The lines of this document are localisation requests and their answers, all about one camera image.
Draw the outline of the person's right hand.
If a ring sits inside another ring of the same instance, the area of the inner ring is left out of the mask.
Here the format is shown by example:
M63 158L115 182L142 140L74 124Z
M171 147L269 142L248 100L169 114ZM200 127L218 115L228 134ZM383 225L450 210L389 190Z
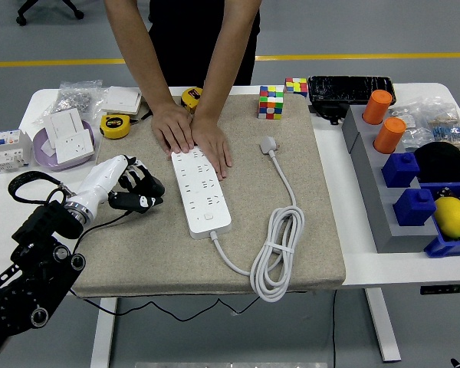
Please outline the person's right hand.
M187 153L194 147L190 124L192 116L175 103L162 103L152 108L151 127L163 152Z

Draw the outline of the person's left hand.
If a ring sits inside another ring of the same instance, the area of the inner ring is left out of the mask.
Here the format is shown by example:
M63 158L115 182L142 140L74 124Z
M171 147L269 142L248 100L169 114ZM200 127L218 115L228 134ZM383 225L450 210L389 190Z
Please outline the person's left hand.
M212 164L219 181L226 179L232 167L232 155L224 132L217 120L195 115L191 122L191 133L195 144Z

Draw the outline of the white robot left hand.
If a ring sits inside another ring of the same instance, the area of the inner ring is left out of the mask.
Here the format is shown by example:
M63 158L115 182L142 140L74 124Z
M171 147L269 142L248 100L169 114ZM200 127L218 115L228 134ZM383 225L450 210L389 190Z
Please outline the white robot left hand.
M134 156L119 155L96 165L70 197L65 208L82 225L97 216L99 205L144 213L163 202L165 187Z

